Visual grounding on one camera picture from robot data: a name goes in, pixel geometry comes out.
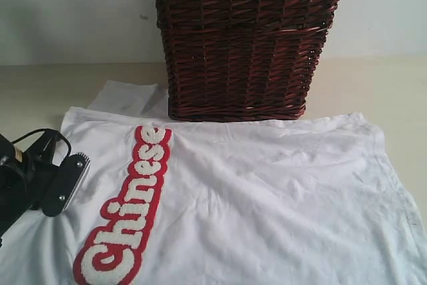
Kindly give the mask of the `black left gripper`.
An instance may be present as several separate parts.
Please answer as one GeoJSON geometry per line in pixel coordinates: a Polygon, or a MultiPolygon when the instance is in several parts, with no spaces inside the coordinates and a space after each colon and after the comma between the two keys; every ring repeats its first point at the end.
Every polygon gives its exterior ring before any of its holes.
{"type": "Polygon", "coordinates": [[[1,211],[39,209],[58,166],[53,155],[58,137],[40,137],[22,152],[1,138],[1,211]]]}

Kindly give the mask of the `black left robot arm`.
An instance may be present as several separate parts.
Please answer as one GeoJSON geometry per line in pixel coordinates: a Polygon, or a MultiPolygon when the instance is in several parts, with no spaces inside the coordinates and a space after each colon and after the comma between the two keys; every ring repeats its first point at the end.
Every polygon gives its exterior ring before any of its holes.
{"type": "Polygon", "coordinates": [[[58,171],[53,156],[61,139],[54,129],[36,129],[15,141],[1,136],[1,234],[27,210],[41,207],[58,171]]]}

